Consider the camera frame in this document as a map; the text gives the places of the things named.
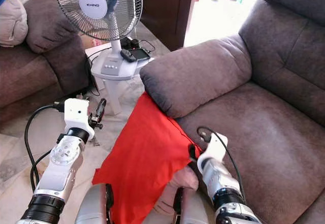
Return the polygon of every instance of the electric fan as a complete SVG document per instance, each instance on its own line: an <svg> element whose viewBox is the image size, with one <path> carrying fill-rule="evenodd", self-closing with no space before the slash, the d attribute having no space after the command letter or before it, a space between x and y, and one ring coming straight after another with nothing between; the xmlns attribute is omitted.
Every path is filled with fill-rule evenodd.
<svg viewBox="0 0 325 224"><path fill-rule="evenodd" d="M137 63L127 62L120 55L120 39L127 36L138 23L142 0L58 0L71 23L86 35L111 42L112 49L100 53L94 66L97 77L129 79Z"/></svg>

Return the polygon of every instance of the marble floor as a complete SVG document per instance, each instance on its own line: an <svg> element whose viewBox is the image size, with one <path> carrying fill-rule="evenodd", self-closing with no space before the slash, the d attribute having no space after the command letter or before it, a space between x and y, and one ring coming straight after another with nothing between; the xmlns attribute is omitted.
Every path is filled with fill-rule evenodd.
<svg viewBox="0 0 325 224"><path fill-rule="evenodd" d="M157 58L169 52L169 50L142 24L139 23L130 35L139 40L147 40L156 50L152 56ZM113 116L109 106L106 106L106 115L103 119L103 129L95 131L95 138L86 145L83 165L79 169L76 183L69 201L61 215L59 224L74 223L79 205L83 196L91 186L94 170L101 166L103 160L112 150L115 140L130 116L138 97L143 93L144 86L139 76L119 83L120 103L122 112ZM100 91L101 97L106 96L106 91ZM90 96L90 110L96 107L99 97ZM20 219L27 208L32 196L29 181L31 164L24 145L24 129L27 117L23 116L3 126L0 130L0 222L15 223ZM38 158L49 149L53 148L57 136L64 130L63 114L56 110L45 110L33 121L29 130L30 148ZM47 164L48 157L38 165L42 173ZM150 223L171 223L170 216L161 216L151 212L144 221Z"/></svg>

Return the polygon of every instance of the sofa backrest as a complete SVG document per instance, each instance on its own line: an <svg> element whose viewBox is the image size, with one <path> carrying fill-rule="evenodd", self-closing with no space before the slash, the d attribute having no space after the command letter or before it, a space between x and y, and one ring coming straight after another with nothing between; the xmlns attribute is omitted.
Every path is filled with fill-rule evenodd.
<svg viewBox="0 0 325 224"><path fill-rule="evenodd" d="M239 34L252 80L325 126L325 0L257 0Z"/></svg>

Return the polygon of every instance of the sofa armrest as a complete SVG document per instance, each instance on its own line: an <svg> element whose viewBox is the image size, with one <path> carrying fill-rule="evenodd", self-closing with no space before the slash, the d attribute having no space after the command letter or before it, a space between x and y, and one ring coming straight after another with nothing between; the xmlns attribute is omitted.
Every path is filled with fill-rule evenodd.
<svg viewBox="0 0 325 224"><path fill-rule="evenodd" d="M77 33L56 0L29 0L27 12L27 44L35 53L49 51Z"/></svg>
<svg viewBox="0 0 325 224"><path fill-rule="evenodd" d="M239 35L183 48L140 70L145 89L169 117L187 115L251 78L250 56Z"/></svg>

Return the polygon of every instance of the sofa seat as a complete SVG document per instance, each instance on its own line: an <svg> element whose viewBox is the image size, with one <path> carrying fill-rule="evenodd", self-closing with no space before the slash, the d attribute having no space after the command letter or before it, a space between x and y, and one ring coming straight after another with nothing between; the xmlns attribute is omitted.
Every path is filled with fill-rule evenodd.
<svg viewBox="0 0 325 224"><path fill-rule="evenodd" d="M294 223L323 191L324 128L253 82L177 121L202 147L196 133L201 125L228 137L247 203L265 223Z"/></svg>
<svg viewBox="0 0 325 224"><path fill-rule="evenodd" d="M0 108L58 83L46 58L25 43L0 50Z"/></svg>

